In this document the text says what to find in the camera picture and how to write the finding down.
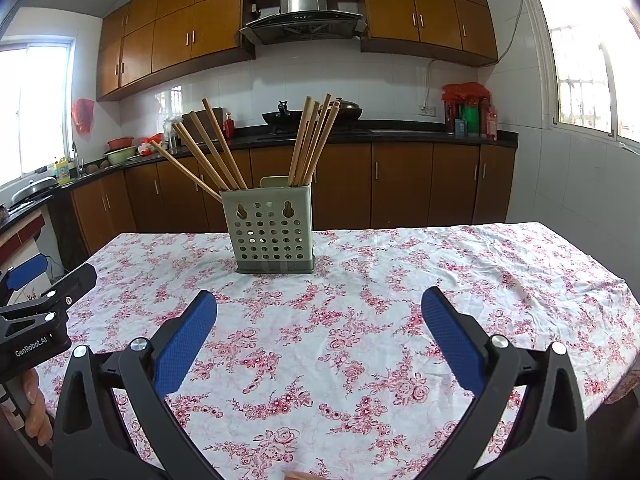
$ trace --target window frame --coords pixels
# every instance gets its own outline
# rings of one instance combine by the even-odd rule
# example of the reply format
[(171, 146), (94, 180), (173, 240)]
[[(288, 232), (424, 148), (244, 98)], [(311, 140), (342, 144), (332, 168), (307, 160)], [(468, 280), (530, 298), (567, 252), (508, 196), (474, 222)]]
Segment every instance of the window frame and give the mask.
[(586, 126), (562, 123), (560, 117), (560, 98), (558, 95), (558, 73), (556, 72), (556, 60), (554, 57), (551, 33), (546, 22), (546, 16), (540, 0), (525, 0), (529, 15), (531, 16), (532, 27), (536, 41), (536, 49), (540, 60), (540, 79), (542, 80), (543, 92), (543, 128), (547, 130), (562, 130), (569, 133), (581, 134), (594, 137), (598, 140), (608, 140), (618, 143), (621, 139), (625, 143), (640, 148), (640, 142), (636, 142), (628, 137), (619, 135), (618, 124), (618, 102), (616, 99), (616, 85), (613, 70), (607, 53), (606, 44), (604, 46), (604, 59), (607, 70), (607, 80), (609, 83), (609, 94), (611, 100), (611, 132), (596, 130)]
[[(63, 89), (64, 93), (64, 102), (62, 103), (62, 145), (63, 151), (66, 156), (66, 159), (69, 162), (74, 161), (71, 157), (71, 145), (69, 143), (70, 137), (70, 117), (71, 110), (68, 107), (70, 101), (71, 94), (71, 78), (73, 77), (73, 49), (74, 49), (74, 40), (69, 39), (47, 39), (47, 38), (32, 38), (32, 39), (21, 39), (17, 41), (0, 41), (0, 52), (4, 52), (7, 50), (18, 50), (18, 49), (26, 49), (30, 46), (64, 46), (66, 48), (66, 75), (65, 75), (65, 87)], [(37, 169), (34, 171), (30, 171), (28, 173), (22, 172), (22, 164), (20, 164), (20, 176), (10, 180), (8, 182), (4, 182), (0, 184), (0, 190), (5, 189), (9, 186), (12, 186), (16, 182), (20, 182), (21, 180), (36, 175), (38, 173)]]

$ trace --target bowl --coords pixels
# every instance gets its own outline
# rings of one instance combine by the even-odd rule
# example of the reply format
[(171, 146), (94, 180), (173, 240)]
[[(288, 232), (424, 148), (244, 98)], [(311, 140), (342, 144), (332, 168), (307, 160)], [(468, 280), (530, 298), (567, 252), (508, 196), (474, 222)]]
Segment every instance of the bowl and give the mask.
[(109, 159), (109, 164), (111, 164), (112, 166), (125, 162), (130, 156), (133, 156), (135, 154), (135, 146), (129, 146), (128, 148), (122, 148), (120, 150), (114, 150), (113, 152), (105, 153), (105, 155)]
[(122, 148), (128, 148), (133, 144), (133, 137), (119, 137), (117, 139), (107, 140), (107, 144), (111, 151), (121, 150)]

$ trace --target table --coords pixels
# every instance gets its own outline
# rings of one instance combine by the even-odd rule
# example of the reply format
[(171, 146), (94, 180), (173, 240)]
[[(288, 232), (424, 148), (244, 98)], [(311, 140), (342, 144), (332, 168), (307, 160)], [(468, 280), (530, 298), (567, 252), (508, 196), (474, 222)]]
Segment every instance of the table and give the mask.
[[(432, 285), (487, 333), (569, 349), (586, 416), (637, 382), (640, 306), (625, 282), (541, 224), (314, 234), (308, 275), (234, 272), (226, 234), (124, 234), (94, 254), (98, 282), (69, 311), (74, 344), (123, 348), (201, 289), (218, 320), (168, 403), (227, 480), (413, 478), (455, 428), (462, 390), (420, 314)], [(54, 410), (70, 351), (38, 370)], [(154, 463), (122, 392), (124, 420)], [(482, 462), (504, 445), (511, 395)]]

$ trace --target silver screw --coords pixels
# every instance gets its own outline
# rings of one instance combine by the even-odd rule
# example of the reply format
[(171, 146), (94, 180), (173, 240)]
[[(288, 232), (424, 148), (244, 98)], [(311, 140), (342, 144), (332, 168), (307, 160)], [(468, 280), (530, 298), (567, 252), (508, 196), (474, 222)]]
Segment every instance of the silver screw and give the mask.
[(509, 340), (503, 335), (494, 335), (491, 338), (491, 344), (496, 348), (507, 348), (507, 346), (509, 346)]
[(74, 357), (83, 357), (86, 354), (86, 346), (80, 345), (74, 348)]
[(566, 346), (559, 341), (551, 343), (551, 349), (558, 355), (566, 354)]
[(135, 338), (129, 345), (135, 352), (140, 352), (146, 348), (146, 339), (143, 337)]

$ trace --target blue gripper pad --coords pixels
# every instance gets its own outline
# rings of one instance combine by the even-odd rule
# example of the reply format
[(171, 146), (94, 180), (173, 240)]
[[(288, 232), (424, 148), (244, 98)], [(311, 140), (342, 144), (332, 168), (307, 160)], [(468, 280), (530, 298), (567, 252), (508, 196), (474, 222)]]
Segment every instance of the blue gripper pad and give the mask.
[(156, 359), (154, 388), (161, 399), (180, 388), (217, 315), (216, 298), (203, 290), (180, 316), (180, 326)]
[(36, 254), (33, 258), (9, 271), (6, 286), (10, 290), (20, 290), (31, 280), (34, 280), (43, 272), (47, 272), (47, 265), (47, 257), (44, 254)]
[(422, 318), (460, 386), (478, 397), (484, 389), (484, 359), (456, 319), (458, 313), (432, 286), (422, 295)]

